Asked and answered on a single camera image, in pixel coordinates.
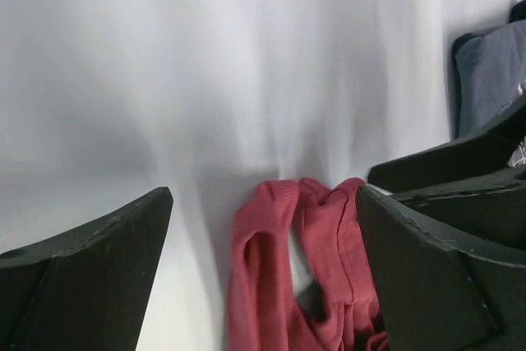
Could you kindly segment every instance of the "dark gray fabric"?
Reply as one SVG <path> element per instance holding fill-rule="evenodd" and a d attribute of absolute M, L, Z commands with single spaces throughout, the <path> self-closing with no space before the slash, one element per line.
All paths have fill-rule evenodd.
<path fill-rule="evenodd" d="M 454 55 L 460 82 L 459 136 L 494 118 L 526 79 L 526 21 L 473 34 Z"/>

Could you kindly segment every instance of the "red cloth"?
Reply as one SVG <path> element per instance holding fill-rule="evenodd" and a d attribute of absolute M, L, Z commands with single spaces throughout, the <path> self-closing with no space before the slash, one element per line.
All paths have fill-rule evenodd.
<path fill-rule="evenodd" d="M 263 182 L 236 214 L 228 291 L 232 351 L 388 349 L 376 327 L 380 307 L 355 220 L 363 180 L 334 190 L 316 180 Z M 288 231 L 298 233 L 311 271 L 324 290 L 325 319 L 298 305 L 288 258 Z"/>

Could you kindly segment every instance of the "gray cloth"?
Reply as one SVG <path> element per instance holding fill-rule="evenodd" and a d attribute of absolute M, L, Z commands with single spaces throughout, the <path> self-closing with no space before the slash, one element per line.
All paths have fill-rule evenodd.
<path fill-rule="evenodd" d="M 526 80 L 526 21 L 470 35 L 454 54 L 459 73 L 459 136 L 497 116 Z"/>

